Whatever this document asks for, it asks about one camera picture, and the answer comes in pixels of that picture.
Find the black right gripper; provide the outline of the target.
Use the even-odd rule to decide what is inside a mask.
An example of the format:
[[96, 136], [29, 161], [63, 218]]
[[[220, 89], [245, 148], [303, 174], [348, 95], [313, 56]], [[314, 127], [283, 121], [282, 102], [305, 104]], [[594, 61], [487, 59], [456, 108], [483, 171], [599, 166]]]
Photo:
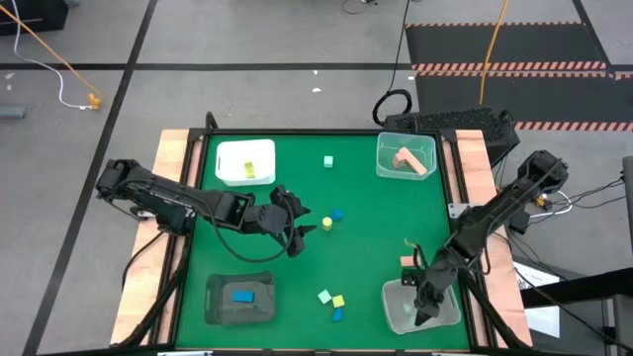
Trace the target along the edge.
[[424, 270], [414, 303], [415, 326], [423, 325], [428, 318], [439, 316], [444, 291], [457, 279], [457, 270], [457, 264], [450, 256], [436, 256]]

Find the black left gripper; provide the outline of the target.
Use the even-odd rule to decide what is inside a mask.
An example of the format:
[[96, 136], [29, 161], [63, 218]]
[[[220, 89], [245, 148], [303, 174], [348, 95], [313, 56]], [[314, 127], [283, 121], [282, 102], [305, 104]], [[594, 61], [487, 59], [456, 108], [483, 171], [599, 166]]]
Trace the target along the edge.
[[297, 257], [305, 248], [303, 237], [317, 226], [297, 225], [296, 219], [310, 212], [284, 185], [278, 185], [270, 194], [270, 203], [261, 207], [260, 225], [284, 247], [289, 257]]

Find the long pink block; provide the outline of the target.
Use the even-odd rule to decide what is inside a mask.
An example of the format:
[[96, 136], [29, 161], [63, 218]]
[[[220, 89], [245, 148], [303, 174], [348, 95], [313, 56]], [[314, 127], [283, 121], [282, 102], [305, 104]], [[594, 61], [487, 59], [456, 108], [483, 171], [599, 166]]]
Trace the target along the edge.
[[402, 147], [398, 152], [399, 161], [406, 163], [416, 174], [427, 173], [425, 166], [406, 148]]

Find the translucent white plastic bin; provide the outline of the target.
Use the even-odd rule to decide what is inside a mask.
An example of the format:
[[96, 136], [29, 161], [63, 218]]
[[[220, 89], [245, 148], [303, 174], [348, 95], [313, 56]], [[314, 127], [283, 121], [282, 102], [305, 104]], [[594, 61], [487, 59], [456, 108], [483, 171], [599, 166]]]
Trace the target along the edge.
[[430, 328], [457, 324], [461, 312], [452, 287], [444, 292], [444, 301], [440, 305], [438, 317], [431, 318], [421, 326], [414, 325], [415, 315], [406, 315], [403, 304], [413, 305], [415, 287], [403, 286], [400, 280], [386, 282], [382, 288], [383, 306], [390, 329], [396, 334], [406, 334]]

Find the green table mat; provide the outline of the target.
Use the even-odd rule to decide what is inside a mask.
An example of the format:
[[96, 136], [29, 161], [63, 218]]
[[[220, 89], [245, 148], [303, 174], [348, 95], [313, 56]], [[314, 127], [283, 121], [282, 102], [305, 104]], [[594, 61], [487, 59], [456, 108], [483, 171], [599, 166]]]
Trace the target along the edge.
[[[290, 258], [271, 237], [215, 230], [198, 221], [194, 230], [176, 344], [180, 348], [460, 349], [469, 345], [463, 323], [407, 334], [394, 333], [382, 302], [386, 282], [401, 276], [401, 257], [419, 244], [432, 256], [449, 234], [439, 173], [422, 181], [377, 175], [372, 135], [279, 135], [276, 180], [311, 212], [316, 225], [305, 249]], [[325, 168], [323, 158], [333, 157]], [[321, 221], [333, 210], [344, 217], [330, 231]], [[205, 321], [205, 288], [212, 274], [269, 271], [275, 276], [276, 311], [263, 323], [219, 325]], [[342, 321], [333, 321], [332, 300], [342, 295]]]

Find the white board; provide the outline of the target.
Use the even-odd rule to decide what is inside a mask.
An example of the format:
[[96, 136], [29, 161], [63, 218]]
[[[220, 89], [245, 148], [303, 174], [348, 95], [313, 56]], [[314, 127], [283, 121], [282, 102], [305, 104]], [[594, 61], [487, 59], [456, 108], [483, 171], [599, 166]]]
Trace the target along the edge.
[[[560, 281], [560, 278], [555, 275], [542, 272], [527, 265], [518, 262], [514, 262], [513, 265], [521, 291], [530, 289], [532, 286], [540, 287]], [[558, 307], [527, 309], [525, 313], [528, 327], [531, 330], [554, 338], [560, 337], [560, 309]]]

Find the clear plastic bin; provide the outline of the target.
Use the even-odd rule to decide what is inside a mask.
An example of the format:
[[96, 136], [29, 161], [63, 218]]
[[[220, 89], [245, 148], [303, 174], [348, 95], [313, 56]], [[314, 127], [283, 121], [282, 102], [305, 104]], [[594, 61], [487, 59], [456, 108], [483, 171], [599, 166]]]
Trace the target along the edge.
[[[406, 147], [427, 169], [416, 174], [407, 164], [396, 169], [392, 160], [402, 147]], [[380, 133], [376, 148], [376, 173], [384, 178], [422, 181], [435, 172], [437, 154], [435, 139], [428, 135], [405, 133]]]

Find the dark grey plastic bin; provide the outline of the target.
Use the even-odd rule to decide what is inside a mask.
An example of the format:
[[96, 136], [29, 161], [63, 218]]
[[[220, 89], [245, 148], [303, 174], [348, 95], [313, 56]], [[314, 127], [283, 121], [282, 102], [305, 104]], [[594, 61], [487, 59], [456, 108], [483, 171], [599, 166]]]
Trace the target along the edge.
[[[254, 274], [212, 274], [205, 288], [205, 321], [208, 324], [247, 324], [270, 321], [275, 315], [275, 276], [269, 272]], [[235, 303], [233, 291], [253, 291], [254, 302]]]

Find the black beam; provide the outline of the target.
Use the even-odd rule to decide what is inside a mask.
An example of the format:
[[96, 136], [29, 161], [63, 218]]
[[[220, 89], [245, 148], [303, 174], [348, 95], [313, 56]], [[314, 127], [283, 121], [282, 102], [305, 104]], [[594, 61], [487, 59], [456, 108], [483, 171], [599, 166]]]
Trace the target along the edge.
[[521, 291], [527, 309], [606, 300], [616, 295], [633, 298], [633, 267]]

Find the black computer tower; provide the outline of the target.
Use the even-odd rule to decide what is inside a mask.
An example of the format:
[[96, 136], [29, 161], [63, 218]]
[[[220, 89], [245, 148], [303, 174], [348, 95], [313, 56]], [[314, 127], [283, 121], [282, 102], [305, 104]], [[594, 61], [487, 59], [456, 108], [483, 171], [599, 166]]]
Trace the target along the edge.
[[515, 120], [508, 110], [490, 107], [435, 114], [407, 113], [385, 118], [383, 128], [392, 132], [481, 131], [491, 167], [497, 166], [519, 143]]

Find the black hazard-striped floor mat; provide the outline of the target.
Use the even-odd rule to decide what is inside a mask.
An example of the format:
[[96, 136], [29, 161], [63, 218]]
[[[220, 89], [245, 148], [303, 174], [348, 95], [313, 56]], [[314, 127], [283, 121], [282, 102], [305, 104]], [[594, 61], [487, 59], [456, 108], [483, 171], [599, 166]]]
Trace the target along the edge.
[[407, 25], [424, 113], [508, 110], [523, 131], [633, 134], [633, 74], [610, 68], [579, 22]]

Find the black box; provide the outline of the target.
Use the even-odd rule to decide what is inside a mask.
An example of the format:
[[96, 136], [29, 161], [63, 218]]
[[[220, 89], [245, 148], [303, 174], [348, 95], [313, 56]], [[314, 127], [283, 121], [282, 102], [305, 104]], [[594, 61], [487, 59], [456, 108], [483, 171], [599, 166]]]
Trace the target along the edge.
[[12, 15], [18, 11], [21, 21], [34, 32], [62, 30], [68, 6], [64, 0], [0, 0]]

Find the grey post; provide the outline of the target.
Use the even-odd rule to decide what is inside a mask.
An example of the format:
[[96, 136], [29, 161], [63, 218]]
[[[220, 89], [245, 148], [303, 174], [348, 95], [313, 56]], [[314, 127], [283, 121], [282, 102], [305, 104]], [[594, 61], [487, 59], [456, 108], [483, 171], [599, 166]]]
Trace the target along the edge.
[[622, 168], [622, 181], [625, 190], [629, 232], [633, 242], [633, 155], [622, 158]]

